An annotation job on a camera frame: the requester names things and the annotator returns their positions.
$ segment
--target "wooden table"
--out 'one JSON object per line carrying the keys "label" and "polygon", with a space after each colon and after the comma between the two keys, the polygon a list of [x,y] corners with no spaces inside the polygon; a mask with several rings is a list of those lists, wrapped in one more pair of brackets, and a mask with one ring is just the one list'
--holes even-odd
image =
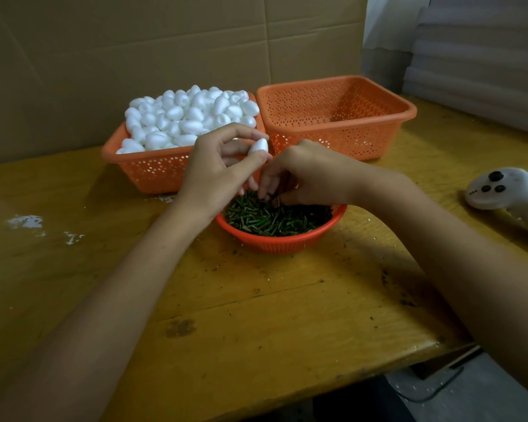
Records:
{"label": "wooden table", "polygon": [[[411,100],[418,117],[376,163],[528,260],[528,232],[461,198],[482,172],[528,169],[528,134]],[[0,390],[166,207],[99,148],[0,165]],[[16,215],[38,215],[42,228],[13,228]],[[364,210],[291,256],[251,253],[213,224],[170,279],[104,420],[233,420],[470,341]]]}

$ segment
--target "orange basket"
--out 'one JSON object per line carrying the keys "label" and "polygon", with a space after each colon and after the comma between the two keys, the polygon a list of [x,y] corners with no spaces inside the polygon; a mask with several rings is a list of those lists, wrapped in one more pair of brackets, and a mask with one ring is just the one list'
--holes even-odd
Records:
{"label": "orange basket", "polygon": [[379,158],[417,114],[412,103],[351,75],[260,87],[256,100],[276,154],[309,139],[357,160]]}
{"label": "orange basket", "polygon": [[[252,101],[254,95],[249,93]],[[256,129],[264,132],[260,114],[256,116]],[[119,164],[131,182],[146,194],[177,192],[182,186],[186,164],[193,146],[159,149],[157,151],[116,154],[123,139],[130,137],[125,122],[111,135],[102,148],[102,158],[107,162]]]}
{"label": "orange basket", "polygon": [[291,254],[315,244],[324,233],[342,219],[346,207],[345,204],[332,206],[333,217],[327,223],[321,225],[317,229],[313,229],[313,231],[289,237],[263,237],[260,235],[248,234],[247,232],[230,226],[225,220],[223,213],[219,213],[215,218],[215,221],[221,228],[238,238],[249,249],[262,251],[264,253]]}

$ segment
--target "cardboard box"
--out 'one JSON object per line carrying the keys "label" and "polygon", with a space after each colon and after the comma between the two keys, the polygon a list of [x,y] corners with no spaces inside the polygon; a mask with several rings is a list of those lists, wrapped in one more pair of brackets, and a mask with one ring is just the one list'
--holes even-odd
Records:
{"label": "cardboard box", "polygon": [[0,0],[0,162],[103,144],[128,102],[358,74],[367,0]]}

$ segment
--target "left hand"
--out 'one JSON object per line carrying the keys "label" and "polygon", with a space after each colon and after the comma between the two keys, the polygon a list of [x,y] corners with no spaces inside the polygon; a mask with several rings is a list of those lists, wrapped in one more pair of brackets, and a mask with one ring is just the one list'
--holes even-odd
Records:
{"label": "left hand", "polygon": [[252,147],[253,142],[244,139],[258,141],[262,138],[268,140],[268,135],[239,123],[198,137],[174,204],[180,205],[185,212],[201,216],[205,227],[237,192],[244,194],[245,182],[257,191],[258,184],[252,174],[272,156],[266,151],[253,152],[241,161],[235,156],[246,155]]}

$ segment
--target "cable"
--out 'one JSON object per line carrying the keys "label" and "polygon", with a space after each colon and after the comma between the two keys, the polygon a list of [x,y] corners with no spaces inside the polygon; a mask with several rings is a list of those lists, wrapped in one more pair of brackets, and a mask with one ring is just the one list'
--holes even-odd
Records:
{"label": "cable", "polygon": [[401,398],[404,398],[408,401],[410,401],[411,403],[416,403],[416,404],[421,404],[421,403],[426,403],[427,401],[430,401],[432,398],[436,397],[444,388],[446,388],[449,384],[451,384],[452,382],[454,382],[454,380],[460,376],[462,374],[462,371],[463,371],[464,367],[460,367],[458,369],[458,371],[456,373],[454,373],[452,376],[450,376],[450,379],[448,379],[446,382],[444,382],[443,384],[441,384],[437,389],[434,390],[434,392],[432,394],[430,394],[428,397],[424,397],[424,398],[411,398],[411,397],[407,397],[407,396],[404,396],[403,394],[401,394],[401,392],[397,391],[396,389],[394,389],[393,387],[393,390],[397,393],[397,395]]}

